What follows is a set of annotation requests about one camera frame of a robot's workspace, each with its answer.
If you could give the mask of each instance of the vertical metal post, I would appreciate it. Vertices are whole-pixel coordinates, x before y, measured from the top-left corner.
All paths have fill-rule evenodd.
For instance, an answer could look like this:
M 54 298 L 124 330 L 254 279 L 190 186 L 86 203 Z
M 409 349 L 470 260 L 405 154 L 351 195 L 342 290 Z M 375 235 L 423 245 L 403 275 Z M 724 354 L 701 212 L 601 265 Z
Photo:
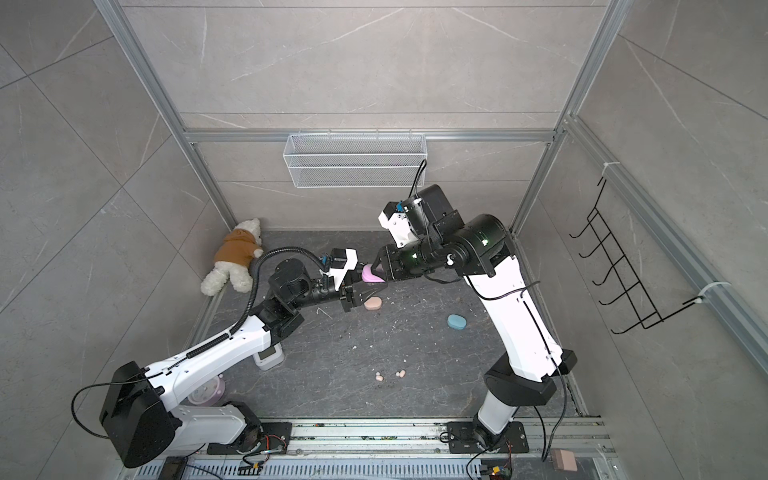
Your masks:
M 544 181 L 552 169 L 555 157 L 558 155 L 560 146 L 562 145 L 564 133 L 563 133 L 563 119 L 566 115 L 576 115 L 581 104 L 584 103 L 584 99 L 587 97 L 589 88 L 594 82 L 594 78 L 597 76 L 600 66 L 603 65 L 605 55 L 616 38 L 616 34 L 619 32 L 621 24 L 627 17 L 634 0 L 612 0 L 605 11 L 603 21 L 600 23 L 598 33 L 594 36 L 592 45 L 589 48 L 587 57 L 584 60 L 584 64 L 581 66 L 576 77 L 576 82 L 571 89 L 571 94 L 568 96 L 568 100 L 565 102 L 565 107 L 560 113 L 560 117 L 555 127 L 554 141 L 547 146 L 544 153 L 541 156 L 541 160 L 538 162 L 536 171 L 531 178 L 531 182 L 528 184 L 528 189 L 525 191 L 523 200 L 520 203 L 518 212 L 515 215 L 515 219 L 512 221 L 510 231 L 512 236 L 516 237 L 520 234 L 520 231 L 528 218 L 528 214 L 531 213 L 531 208 L 538 198 L 538 194 L 541 191 L 541 187 L 544 185 Z
M 184 152 L 184 156 L 187 157 L 192 169 L 197 174 L 203 187 L 205 187 L 210 199 L 214 202 L 214 206 L 227 226 L 234 228 L 237 222 L 232 214 L 232 210 L 227 201 L 224 200 L 224 195 L 219 190 L 218 183 L 208 171 L 200 153 L 185 138 L 184 126 L 181 123 L 179 112 L 176 110 L 173 102 L 170 101 L 168 93 L 163 88 L 157 73 L 147 59 L 147 54 L 136 39 L 136 34 L 128 23 L 123 9 L 115 0 L 94 0 L 94 3 L 104 17 L 104 21 L 107 22 L 107 25 L 112 30 L 114 37 L 118 40 L 123 52 L 125 52 L 125 56 L 128 57 L 128 61 L 136 71 L 139 80 L 141 80 L 144 88 L 147 89 L 147 93 L 154 102 L 154 106 L 168 125 L 181 151 Z

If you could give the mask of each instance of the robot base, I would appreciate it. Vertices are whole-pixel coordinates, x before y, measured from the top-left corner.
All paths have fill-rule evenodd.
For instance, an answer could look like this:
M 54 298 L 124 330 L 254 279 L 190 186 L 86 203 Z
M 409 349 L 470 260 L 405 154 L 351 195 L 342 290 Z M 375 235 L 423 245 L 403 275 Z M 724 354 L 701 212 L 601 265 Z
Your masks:
M 485 449 L 478 444 L 477 425 L 474 422 L 448 422 L 448 433 L 453 439 L 448 443 L 451 453 L 480 453 Z M 504 439 L 509 442 L 512 453 L 528 453 L 528 437 L 520 422 L 510 422 L 507 429 L 495 439 L 496 445 L 504 445 Z

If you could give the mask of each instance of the metal beam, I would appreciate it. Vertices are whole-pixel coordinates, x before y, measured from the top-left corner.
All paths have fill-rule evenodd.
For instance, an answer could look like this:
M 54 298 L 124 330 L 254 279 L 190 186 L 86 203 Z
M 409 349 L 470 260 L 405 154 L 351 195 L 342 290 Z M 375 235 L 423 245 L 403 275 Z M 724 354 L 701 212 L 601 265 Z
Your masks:
M 291 134 L 422 134 L 428 141 L 552 141 L 553 130 L 540 128 L 510 128 L 510 129 L 215 129 L 187 130 L 184 137 L 189 142 L 284 142 Z
M 564 125 L 587 152 L 617 194 L 629 206 L 688 283 L 699 291 L 712 282 L 727 280 L 698 250 L 685 233 L 659 207 L 629 171 L 603 145 L 579 117 L 566 116 Z M 718 285 L 707 291 L 705 303 L 746 354 L 768 377 L 768 325 L 731 286 Z
M 139 44 L 131 25 L 128 23 L 123 9 L 115 0 L 94 0 L 94 3 L 112 30 L 114 37 L 118 40 L 123 52 L 125 52 L 125 56 L 128 57 L 128 61 L 136 71 L 136 75 L 141 80 L 144 88 L 147 89 L 147 93 L 154 102 L 154 106 L 168 125 L 181 151 L 184 152 L 184 156 L 187 157 L 192 169 L 197 174 L 203 187 L 205 187 L 210 199 L 214 202 L 214 206 L 219 210 L 219 214 L 224 219 L 224 222 L 230 228 L 233 228 L 237 225 L 237 222 L 232 214 L 232 210 L 230 210 L 229 205 L 224 200 L 224 195 L 219 190 L 218 183 L 208 171 L 200 153 L 184 137 L 184 126 L 181 123 L 181 117 L 147 59 L 147 55 Z
M 565 107 L 563 108 L 562 113 L 560 113 L 560 118 L 555 127 L 557 132 L 562 132 L 564 117 L 566 115 L 578 113 L 581 104 L 584 103 L 584 98 L 586 98 L 587 92 L 600 70 L 600 66 L 603 65 L 605 55 L 611 48 L 611 45 L 616 38 L 616 34 L 619 32 L 619 28 L 624 22 L 624 18 L 626 18 L 627 12 L 632 6 L 633 1 L 634 0 L 612 0 L 606 8 L 605 16 L 600 23 L 598 33 L 594 36 L 594 40 L 589 48 L 584 64 L 581 66 L 581 70 L 576 77 L 576 82 L 571 89 L 571 94 L 568 95 Z M 552 169 L 552 164 L 554 163 L 555 157 L 558 155 L 561 145 L 562 136 L 558 135 L 555 137 L 552 145 L 550 145 L 541 156 L 541 160 L 538 162 L 533 178 L 528 184 L 528 189 L 525 191 L 525 195 L 520 203 L 515 219 L 512 221 L 510 230 L 512 231 L 513 236 L 520 234 L 523 223 L 528 219 L 528 214 L 531 213 L 531 208 L 533 208 L 533 204 L 541 191 L 541 187 L 544 185 L 544 180 L 546 180 L 550 169 Z

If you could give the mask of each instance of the wire basket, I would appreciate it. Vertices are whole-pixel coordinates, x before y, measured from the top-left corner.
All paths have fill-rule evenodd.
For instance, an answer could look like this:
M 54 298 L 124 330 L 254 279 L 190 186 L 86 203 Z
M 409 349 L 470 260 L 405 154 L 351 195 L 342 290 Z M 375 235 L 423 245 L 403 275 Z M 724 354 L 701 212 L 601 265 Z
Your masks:
M 410 187 L 427 143 L 409 133 L 293 134 L 283 158 L 296 188 Z

